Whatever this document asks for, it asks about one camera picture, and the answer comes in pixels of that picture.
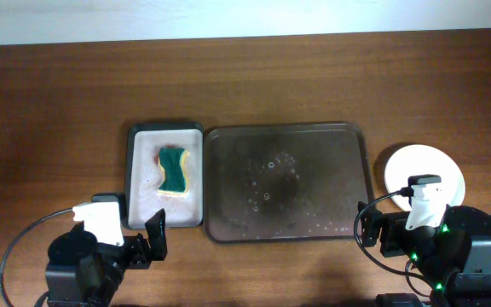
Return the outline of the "green yellow sponge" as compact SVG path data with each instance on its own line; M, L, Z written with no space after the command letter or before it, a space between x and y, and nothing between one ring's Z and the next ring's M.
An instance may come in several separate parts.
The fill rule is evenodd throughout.
M188 174L185 170L188 150L164 147L159 150L159 168L163 181L158 191L161 194L184 195L188 191Z

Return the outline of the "white plate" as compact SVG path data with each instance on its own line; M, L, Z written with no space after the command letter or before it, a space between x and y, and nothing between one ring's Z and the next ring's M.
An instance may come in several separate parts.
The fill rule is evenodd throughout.
M458 165L443 151L413 144L397 149L385 163L384 186L394 192L407 185L411 176L438 175L442 179L445 203L461 206L465 199L465 179Z

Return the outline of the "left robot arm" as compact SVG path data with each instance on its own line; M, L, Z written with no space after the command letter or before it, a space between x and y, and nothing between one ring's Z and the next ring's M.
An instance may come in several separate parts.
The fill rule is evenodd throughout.
M148 269L167 256L165 211L144 224L147 236L124 236L122 193L96 194L72 208L76 225L49 246L49 306L108 306L129 269Z

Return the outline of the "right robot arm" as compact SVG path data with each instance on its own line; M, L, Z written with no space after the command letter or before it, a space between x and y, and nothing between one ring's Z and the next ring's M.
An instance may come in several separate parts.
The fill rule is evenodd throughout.
M382 213L376 200L358 204L353 230L360 250L379 245L385 258L407 257L393 274L430 288L379 294L376 305L491 306L491 215L445 204L441 183L437 175L409 177L394 194L408 199L410 211Z

